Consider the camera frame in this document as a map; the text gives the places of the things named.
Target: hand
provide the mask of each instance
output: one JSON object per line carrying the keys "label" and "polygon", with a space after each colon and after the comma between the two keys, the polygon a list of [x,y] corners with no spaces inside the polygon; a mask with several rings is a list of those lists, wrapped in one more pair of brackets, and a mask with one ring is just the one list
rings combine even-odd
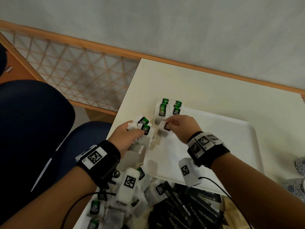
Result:
{"label": "hand", "polygon": [[120,151],[121,158],[124,157],[127,149],[132,145],[134,140],[144,134],[144,131],[138,128],[132,131],[127,131],[128,123],[131,122],[132,121],[127,121],[118,126],[108,139],[108,141],[116,146],[116,148]]}
{"label": "hand", "polygon": [[181,142],[187,144],[189,138],[196,132],[202,131],[193,117],[188,115],[174,115],[165,121],[170,122],[166,128],[170,129],[177,135]]}

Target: white wall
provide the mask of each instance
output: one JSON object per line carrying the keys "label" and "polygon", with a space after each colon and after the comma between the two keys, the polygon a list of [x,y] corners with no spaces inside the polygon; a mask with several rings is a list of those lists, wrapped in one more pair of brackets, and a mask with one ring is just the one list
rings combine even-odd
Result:
{"label": "white wall", "polygon": [[305,0],[0,0],[0,19],[305,89]]}

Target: wristband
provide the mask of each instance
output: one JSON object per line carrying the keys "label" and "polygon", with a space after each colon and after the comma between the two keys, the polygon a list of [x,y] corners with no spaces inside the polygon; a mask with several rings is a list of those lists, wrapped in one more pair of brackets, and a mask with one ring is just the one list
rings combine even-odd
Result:
{"label": "wristband", "polygon": [[194,133],[189,139],[188,146],[188,153],[195,165],[204,165],[209,169],[216,158],[230,153],[223,142],[209,132]]}
{"label": "wristband", "polygon": [[77,166],[85,170],[94,183],[102,188],[112,178],[116,166],[120,162],[121,154],[118,149],[109,141],[102,141],[96,146],[76,157]]}

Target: white table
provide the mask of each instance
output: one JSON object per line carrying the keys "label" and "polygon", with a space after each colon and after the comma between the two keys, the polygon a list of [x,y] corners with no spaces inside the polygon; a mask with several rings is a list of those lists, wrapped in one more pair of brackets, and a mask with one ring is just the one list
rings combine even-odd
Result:
{"label": "white table", "polygon": [[[152,120],[155,104],[163,97],[248,121],[257,133],[265,175],[278,183],[300,177],[293,164],[305,156],[305,105],[299,94],[142,59],[108,137],[137,115]],[[129,153],[120,166],[141,159]]]}

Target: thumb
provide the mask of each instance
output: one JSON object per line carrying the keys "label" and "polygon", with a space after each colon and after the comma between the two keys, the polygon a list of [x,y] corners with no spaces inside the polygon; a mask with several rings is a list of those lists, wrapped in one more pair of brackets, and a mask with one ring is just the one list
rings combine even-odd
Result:
{"label": "thumb", "polygon": [[177,132],[178,129],[179,129],[179,126],[174,125],[173,123],[168,123],[168,124],[166,125],[166,128],[168,128],[169,130],[173,131],[174,134],[176,134],[176,132]]}
{"label": "thumb", "polygon": [[131,130],[128,133],[132,140],[135,140],[135,139],[139,138],[140,136],[144,135],[144,131],[139,128]]}

